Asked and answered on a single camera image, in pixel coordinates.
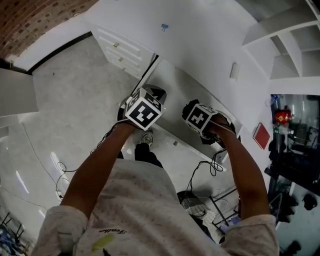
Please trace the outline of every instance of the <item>black and white marker cube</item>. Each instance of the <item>black and white marker cube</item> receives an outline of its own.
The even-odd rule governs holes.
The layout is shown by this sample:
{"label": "black and white marker cube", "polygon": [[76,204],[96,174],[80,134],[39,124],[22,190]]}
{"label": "black and white marker cube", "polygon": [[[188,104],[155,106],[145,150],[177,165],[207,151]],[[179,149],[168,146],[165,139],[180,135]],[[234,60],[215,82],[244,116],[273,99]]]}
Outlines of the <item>black and white marker cube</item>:
{"label": "black and white marker cube", "polygon": [[145,131],[165,110],[164,106],[143,88],[129,97],[126,103],[125,116]]}
{"label": "black and white marker cube", "polygon": [[208,124],[212,116],[218,114],[217,111],[208,107],[204,104],[195,104],[192,111],[186,118],[186,123],[194,131],[196,131],[201,137],[203,136],[203,131]]}

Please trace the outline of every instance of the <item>red object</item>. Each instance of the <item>red object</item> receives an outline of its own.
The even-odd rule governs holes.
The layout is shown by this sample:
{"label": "red object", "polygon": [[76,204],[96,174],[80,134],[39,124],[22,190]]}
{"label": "red object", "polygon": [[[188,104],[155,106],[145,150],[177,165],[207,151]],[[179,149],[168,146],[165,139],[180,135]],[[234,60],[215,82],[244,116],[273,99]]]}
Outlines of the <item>red object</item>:
{"label": "red object", "polygon": [[263,150],[266,148],[270,135],[264,125],[260,122],[254,132],[253,139]]}
{"label": "red object", "polygon": [[290,109],[280,110],[275,113],[275,121],[277,123],[286,124],[292,120],[292,114]]}

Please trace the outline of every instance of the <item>blue object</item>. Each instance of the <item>blue object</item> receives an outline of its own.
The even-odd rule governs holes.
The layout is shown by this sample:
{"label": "blue object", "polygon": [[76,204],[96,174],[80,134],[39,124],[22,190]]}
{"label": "blue object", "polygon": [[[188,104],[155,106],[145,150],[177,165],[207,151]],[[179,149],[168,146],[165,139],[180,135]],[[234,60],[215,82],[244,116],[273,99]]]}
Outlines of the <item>blue object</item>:
{"label": "blue object", "polygon": [[169,26],[167,24],[162,24],[161,28],[162,31],[166,31],[166,29],[169,28]]}

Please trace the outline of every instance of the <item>hand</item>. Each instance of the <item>hand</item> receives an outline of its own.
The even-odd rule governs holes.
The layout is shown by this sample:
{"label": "hand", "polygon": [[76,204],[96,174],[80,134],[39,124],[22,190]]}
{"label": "hand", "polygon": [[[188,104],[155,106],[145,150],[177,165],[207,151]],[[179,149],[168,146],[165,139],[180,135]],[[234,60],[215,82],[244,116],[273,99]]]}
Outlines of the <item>hand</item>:
{"label": "hand", "polygon": [[229,127],[229,123],[221,114],[214,115],[211,118],[211,121],[215,122],[216,124],[219,124],[220,126],[212,122],[209,122],[206,128],[209,130],[209,132],[217,134],[220,138],[224,137],[225,135],[230,136],[233,134],[232,129]]}

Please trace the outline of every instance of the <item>white t-shirt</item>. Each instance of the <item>white t-shirt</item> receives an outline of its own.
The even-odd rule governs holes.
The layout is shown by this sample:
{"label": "white t-shirt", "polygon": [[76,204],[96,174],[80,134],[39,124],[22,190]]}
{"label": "white t-shirt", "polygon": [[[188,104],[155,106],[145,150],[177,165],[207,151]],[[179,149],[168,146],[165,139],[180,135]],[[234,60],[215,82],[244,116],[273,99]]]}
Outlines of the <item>white t-shirt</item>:
{"label": "white t-shirt", "polygon": [[215,244],[179,204],[166,171],[117,159],[88,221],[70,206],[51,208],[31,255],[276,256],[275,218],[259,215],[233,226]]}

